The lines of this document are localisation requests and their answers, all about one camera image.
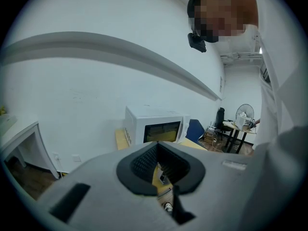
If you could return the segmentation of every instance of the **white wall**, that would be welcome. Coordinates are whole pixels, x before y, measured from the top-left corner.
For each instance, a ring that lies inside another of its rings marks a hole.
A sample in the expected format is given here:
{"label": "white wall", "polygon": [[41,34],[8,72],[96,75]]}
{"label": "white wall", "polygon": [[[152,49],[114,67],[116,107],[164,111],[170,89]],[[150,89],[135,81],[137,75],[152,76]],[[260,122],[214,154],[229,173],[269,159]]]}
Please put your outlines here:
{"label": "white wall", "polygon": [[179,0],[32,0],[6,45],[64,31],[104,34],[141,45],[188,70],[221,97],[220,56],[210,43],[207,53],[189,46],[191,27]]}
{"label": "white wall", "polygon": [[[261,87],[259,82],[259,67],[232,66],[225,68],[225,90],[221,107],[225,109],[225,120],[235,120],[237,109],[242,104],[249,104],[255,112],[255,120],[261,116]],[[254,143],[254,134],[247,134],[245,141]]]}
{"label": "white wall", "polygon": [[[110,35],[142,45],[189,69],[219,93],[224,70],[216,49],[190,48],[185,6],[177,0],[33,0],[12,29],[7,45],[61,31]],[[6,65],[1,99],[12,114],[35,114],[53,163],[58,152],[64,172],[82,161],[116,150],[114,131],[123,127],[125,106],[166,106],[191,114],[204,127],[220,101],[135,69],[85,59],[44,58]],[[34,152],[25,160],[39,165]]]}

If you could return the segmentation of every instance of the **sneaker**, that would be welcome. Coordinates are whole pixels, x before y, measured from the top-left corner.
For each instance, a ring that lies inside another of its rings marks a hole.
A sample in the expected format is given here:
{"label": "sneaker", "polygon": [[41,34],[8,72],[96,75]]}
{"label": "sneaker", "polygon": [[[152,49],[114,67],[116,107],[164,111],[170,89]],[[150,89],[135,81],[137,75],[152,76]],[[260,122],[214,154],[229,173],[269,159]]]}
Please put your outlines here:
{"label": "sneaker", "polygon": [[172,211],[173,208],[172,208],[172,204],[169,203],[169,202],[165,202],[164,203],[164,208],[165,208],[165,211],[169,212],[169,211]]}

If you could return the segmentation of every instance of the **wooden desk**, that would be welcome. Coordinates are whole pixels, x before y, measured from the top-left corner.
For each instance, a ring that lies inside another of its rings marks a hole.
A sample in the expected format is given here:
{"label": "wooden desk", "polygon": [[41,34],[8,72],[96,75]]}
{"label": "wooden desk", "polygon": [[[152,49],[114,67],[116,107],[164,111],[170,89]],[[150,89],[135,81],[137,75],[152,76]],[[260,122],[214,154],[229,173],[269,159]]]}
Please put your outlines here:
{"label": "wooden desk", "polygon": [[230,144],[228,150],[226,151],[227,153],[229,153],[229,152],[231,151],[231,149],[232,149],[232,147],[233,147],[233,144],[234,144],[234,142],[236,141],[237,136],[239,135],[239,132],[240,132],[240,131],[243,132],[244,135],[243,135],[243,138],[242,138],[242,140],[241,140],[241,143],[240,143],[240,145],[239,145],[239,147],[238,147],[238,149],[237,149],[237,151],[236,151],[236,154],[238,154],[238,153],[240,152],[240,149],[241,149],[241,147],[242,147],[242,145],[243,145],[243,143],[244,143],[244,140],[245,140],[245,138],[246,138],[246,134],[247,134],[247,133],[256,134],[255,132],[252,132],[252,131],[240,130],[240,129],[238,128],[238,126],[232,124],[232,122],[230,122],[230,121],[224,121],[224,122],[222,122],[222,123],[223,123],[223,125],[225,125],[225,126],[227,126],[227,127],[230,127],[230,128],[232,129],[231,132],[230,132],[230,135],[229,135],[229,137],[228,137],[227,143],[226,143],[226,145],[225,145],[225,148],[228,147],[228,144],[229,144],[230,139],[231,139],[231,137],[232,137],[233,131],[234,131],[234,129],[235,129],[235,133],[234,133],[234,136],[233,136],[233,140],[231,141],[231,144]]}
{"label": "wooden desk", "polygon": [[[116,136],[115,140],[116,140],[116,145],[117,145],[117,149],[118,150],[123,150],[123,149],[129,148],[128,142],[127,142],[127,140],[125,138],[124,129],[117,129],[117,130],[115,130],[115,136]],[[203,148],[202,146],[200,146],[200,145],[190,141],[187,138],[185,138],[185,140],[182,143],[180,143],[180,144],[184,145],[184,146],[189,146],[189,147],[192,147],[192,148],[195,148],[195,149],[207,151],[206,148]],[[156,166],[156,168],[154,170],[154,173],[153,173],[152,185],[157,187],[157,194],[163,193],[168,188],[172,189],[172,184],[163,185],[161,183],[161,181],[157,177],[157,173],[158,173],[158,167]]]}
{"label": "wooden desk", "polygon": [[30,135],[34,134],[34,138],[36,144],[38,146],[38,150],[46,166],[49,168],[51,173],[55,178],[59,178],[57,170],[52,164],[47,151],[44,147],[42,138],[39,133],[39,122],[34,116],[19,116],[17,117],[17,121],[6,131],[6,133],[1,136],[1,144],[0,144],[0,157],[3,162],[11,153],[18,158],[23,167],[26,166],[23,157],[19,151],[18,146],[27,139]]}

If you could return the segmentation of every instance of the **table leg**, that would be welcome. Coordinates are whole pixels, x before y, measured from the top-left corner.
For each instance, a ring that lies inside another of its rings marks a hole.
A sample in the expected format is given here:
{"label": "table leg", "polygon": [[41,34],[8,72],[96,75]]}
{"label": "table leg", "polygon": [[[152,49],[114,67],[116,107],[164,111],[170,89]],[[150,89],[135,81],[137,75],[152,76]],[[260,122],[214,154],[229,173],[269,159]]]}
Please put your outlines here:
{"label": "table leg", "polygon": [[23,159],[23,156],[21,155],[20,153],[20,150],[19,150],[19,146],[13,151],[13,154],[14,156],[17,157],[18,161],[20,162],[20,164],[23,166],[23,167],[27,167],[24,159]]}
{"label": "table leg", "polygon": [[226,145],[225,145],[226,148],[228,147],[228,144],[229,144],[229,142],[230,142],[230,139],[232,138],[233,131],[234,131],[234,129],[232,129],[231,132],[230,132],[230,135],[229,135],[229,137],[228,137],[227,143],[226,143]]}
{"label": "table leg", "polygon": [[238,148],[237,151],[236,151],[236,154],[238,154],[238,153],[240,152],[241,147],[242,147],[242,145],[243,145],[243,143],[244,143],[246,134],[247,134],[247,133],[244,133],[243,138],[242,138],[242,141],[241,141],[241,143],[240,143],[240,146],[239,146],[239,148]]}
{"label": "table leg", "polygon": [[238,135],[239,135],[239,130],[236,130],[235,133],[234,133],[233,139],[231,141],[231,144],[230,144],[230,146],[229,146],[229,148],[227,150],[227,153],[229,153],[231,151],[231,149],[232,149],[232,147],[234,145],[234,142],[236,141]]}
{"label": "table leg", "polygon": [[38,145],[40,154],[43,157],[45,163],[47,164],[47,167],[49,168],[49,170],[51,171],[53,176],[56,179],[58,179],[59,178],[58,172],[57,172],[56,168],[54,167],[54,165],[52,164],[52,162],[51,162],[51,160],[50,160],[50,158],[49,158],[49,156],[47,154],[47,151],[46,151],[45,146],[43,144],[43,141],[42,141],[42,138],[40,136],[39,129],[38,129],[37,125],[34,127],[34,131],[35,131],[34,132],[35,140],[36,140],[36,143]]}

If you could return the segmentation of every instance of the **white microwave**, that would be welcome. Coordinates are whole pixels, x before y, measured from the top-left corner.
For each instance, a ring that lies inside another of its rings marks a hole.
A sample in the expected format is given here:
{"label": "white microwave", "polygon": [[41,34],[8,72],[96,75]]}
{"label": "white microwave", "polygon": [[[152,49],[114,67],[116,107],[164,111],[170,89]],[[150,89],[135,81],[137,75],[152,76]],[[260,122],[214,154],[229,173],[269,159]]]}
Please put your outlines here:
{"label": "white microwave", "polygon": [[190,116],[150,106],[126,107],[124,132],[128,144],[150,141],[181,143],[186,137]]}

